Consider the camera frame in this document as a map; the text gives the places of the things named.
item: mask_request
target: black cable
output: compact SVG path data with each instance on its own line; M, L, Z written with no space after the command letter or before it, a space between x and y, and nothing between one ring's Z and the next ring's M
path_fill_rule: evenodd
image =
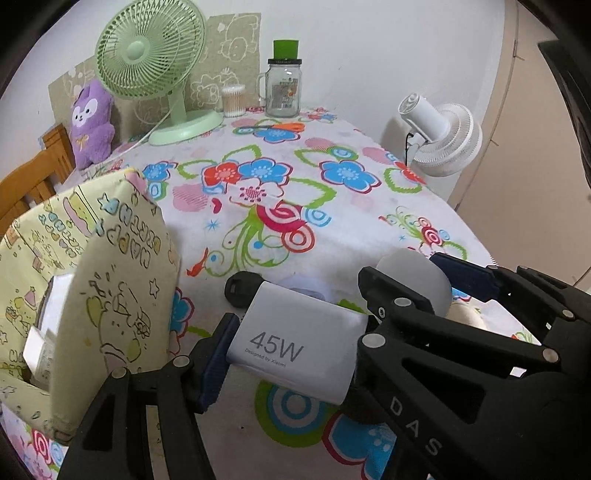
M408 167L408 139L412 137L413 133L407 133L406 141L404 142L404 166Z

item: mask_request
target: wooden chair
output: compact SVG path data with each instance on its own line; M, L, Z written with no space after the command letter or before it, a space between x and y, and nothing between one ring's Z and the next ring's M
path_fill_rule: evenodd
M43 135L43 143L45 150L0 181L0 236L29 209L26 195L42 203L56 194L49 177L55 174L64 183L74 170L72 146L62 124Z

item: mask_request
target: table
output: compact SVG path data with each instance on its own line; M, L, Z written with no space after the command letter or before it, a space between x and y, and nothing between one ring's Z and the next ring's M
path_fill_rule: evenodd
M171 356L189 353L234 311L223 287L239 270L365 311L357 274L394 248L493 262L421 177L322 108L282 122L252 109L201 137L164 147L142 144L75 171L63 188L128 166L143 172L181 254ZM455 301L476 303L490 330L533 341L508 313L492 309L487 316L482 304L455 295ZM160 480L167 474L154 408L149 417ZM377 480L395 443L385 425L355 423L335 406L234 367L218 402L197 421L220 480ZM35 477L55 479L67 449L7 409L1 422Z

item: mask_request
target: white box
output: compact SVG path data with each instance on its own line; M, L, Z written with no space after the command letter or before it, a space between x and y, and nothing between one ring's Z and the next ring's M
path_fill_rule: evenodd
M277 385L339 405L349 389L368 316L264 282L228 361Z

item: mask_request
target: fan stand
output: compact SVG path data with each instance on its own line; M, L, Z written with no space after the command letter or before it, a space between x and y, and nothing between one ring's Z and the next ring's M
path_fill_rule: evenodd
M203 135L223 122L223 115L214 110L192 110L184 106L184 86L181 82L168 94L170 117L150 135L150 145L169 145Z

